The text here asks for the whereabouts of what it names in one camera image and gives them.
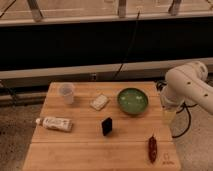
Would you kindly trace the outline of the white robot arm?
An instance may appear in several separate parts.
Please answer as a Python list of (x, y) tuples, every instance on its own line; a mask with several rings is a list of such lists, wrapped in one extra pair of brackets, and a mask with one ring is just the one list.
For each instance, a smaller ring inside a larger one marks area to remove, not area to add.
[(166, 72), (166, 85), (160, 92), (164, 124), (171, 123), (186, 99), (213, 115), (213, 87), (206, 83), (207, 76), (208, 69), (200, 61), (189, 62)]

